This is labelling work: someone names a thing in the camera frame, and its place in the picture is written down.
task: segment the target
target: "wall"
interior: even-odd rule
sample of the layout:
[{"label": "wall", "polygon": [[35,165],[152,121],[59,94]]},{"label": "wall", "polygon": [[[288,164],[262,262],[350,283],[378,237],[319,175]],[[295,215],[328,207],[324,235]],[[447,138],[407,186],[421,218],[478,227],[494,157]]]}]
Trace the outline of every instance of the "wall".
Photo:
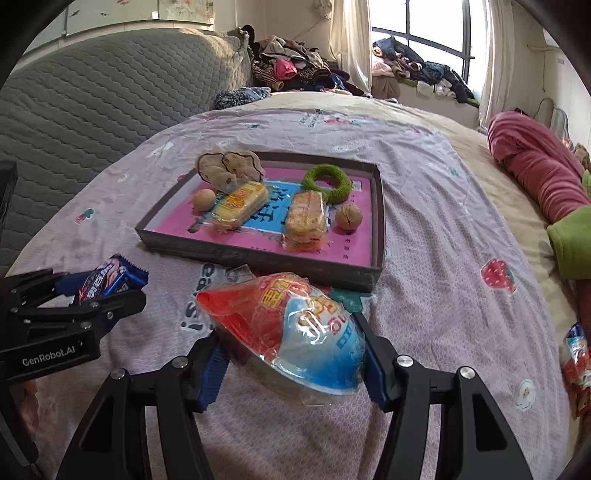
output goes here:
[{"label": "wall", "polygon": [[571,140],[591,148],[591,96],[560,50],[545,53],[544,95],[569,117]]},{"label": "wall", "polygon": [[544,97],[542,91],[544,54],[534,52],[525,45],[539,47],[546,45],[544,30],[517,4],[513,4],[513,23],[515,25],[515,64],[505,110],[521,108],[529,115],[535,115]]},{"label": "wall", "polygon": [[318,47],[329,57],[330,20],[324,20],[312,8],[313,0],[214,0],[216,31],[251,24],[256,40],[271,35]]},{"label": "wall", "polygon": [[161,19],[210,24],[213,16],[211,1],[74,0],[47,28],[33,39],[26,52],[68,35],[135,21]]}]

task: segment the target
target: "metal screw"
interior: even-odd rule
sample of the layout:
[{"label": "metal screw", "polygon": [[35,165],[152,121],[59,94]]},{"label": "metal screw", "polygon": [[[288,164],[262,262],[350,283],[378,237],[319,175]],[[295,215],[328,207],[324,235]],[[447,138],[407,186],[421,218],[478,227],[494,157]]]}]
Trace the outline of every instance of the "metal screw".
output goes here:
[{"label": "metal screw", "polygon": [[122,368],[115,368],[115,370],[111,372],[111,378],[113,380],[121,380],[124,376],[125,370],[123,370]]},{"label": "metal screw", "polygon": [[412,364],[414,363],[414,360],[412,358],[410,358],[408,355],[400,355],[397,359],[396,359],[396,363],[398,365],[400,365],[401,367],[411,367]]},{"label": "metal screw", "polygon": [[471,378],[475,377],[476,372],[473,369],[471,369],[470,367],[462,367],[460,369],[460,375],[463,376],[464,378],[471,379]]},{"label": "metal screw", "polygon": [[189,364],[189,359],[186,356],[178,356],[173,360],[174,368],[185,368]]}]

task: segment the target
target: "window frame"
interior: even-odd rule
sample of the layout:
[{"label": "window frame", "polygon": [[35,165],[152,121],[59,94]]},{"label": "window frame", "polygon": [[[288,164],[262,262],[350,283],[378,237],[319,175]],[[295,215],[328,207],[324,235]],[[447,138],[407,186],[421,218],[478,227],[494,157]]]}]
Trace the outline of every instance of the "window frame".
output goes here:
[{"label": "window frame", "polygon": [[409,41],[415,41],[418,43],[422,43],[424,45],[428,45],[429,47],[436,48],[438,50],[443,50],[447,53],[455,55],[456,57],[460,57],[462,59],[462,79],[464,82],[468,82],[468,75],[470,73],[470,60],[474,59],[470,55],[470,48],[472,44],[472,19],[470,17],[470,0],[462,0],[462,16],[463,16],[463,44],[462,44],[462,51],[455,50],[454,48],[450,48],[445,46],[441,43],[437,43],[432,40],[428,40],[427,38],[417,37],[416,35],[411,35],[410,33],[410,2],[412,0],[405,0],[406,4],[406,32],[397,32],[394,30],[388,30],[387,28],[380,28],[380,27],[373,27],[372,32],[379,32],[379,33],[386,33],[388,35],[396,35],[397,37],[406,38],[407,43]]}]

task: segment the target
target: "snack package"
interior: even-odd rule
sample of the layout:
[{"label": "snack package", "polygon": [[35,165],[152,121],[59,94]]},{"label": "snack package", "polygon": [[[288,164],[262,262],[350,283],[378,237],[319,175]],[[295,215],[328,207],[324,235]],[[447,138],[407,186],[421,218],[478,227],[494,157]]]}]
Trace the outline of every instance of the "snack package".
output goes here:
[{"label": "snack package", "polygon": [[136,267],[123,256],[116,254],[96,267],[78,289],[74,304],[80,305],[113,293],[142,288],[148,283],[148,272]]},{"label": "snack package", "polygon": [[324,242],[326,217],[322,194],[314,190],[296,193],[285,220],[284,248],[287,250],[315,250]]},{"label": "snack package", "polygon": [[561,363],[564,376],[577,395],[576,416],[579,417],[591,408],[589,344],[580,323],[575,323],[566,335],[561,350]]},{"label": "snack package", "polygon": [[234,361],[279,398],[307,406],[357,392],[365,340],[340,303],[293,273],[197,294]]},{"label": "snack package", "polygon": [[213,224],[222,230],[233,230],[259,211],[269,199],[267,187],[249,181],[224,197],[212,210]]}]

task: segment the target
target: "curtain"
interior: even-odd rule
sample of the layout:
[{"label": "curtain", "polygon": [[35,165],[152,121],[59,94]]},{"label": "curtain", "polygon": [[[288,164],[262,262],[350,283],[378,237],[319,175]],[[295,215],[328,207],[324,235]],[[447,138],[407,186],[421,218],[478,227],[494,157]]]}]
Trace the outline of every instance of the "curtain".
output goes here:
[{"label": "curtain", "polygon": [[368,0],[333,0],[329,49],[350,82],[371,89],[371,29]]},{"label": "curtain", "polygon": [[492,117],[505,109],[513,80],[515,29],[511,0],[483,0],[488,41],[486,79],[480,99],[480,124],[488,127]]}]

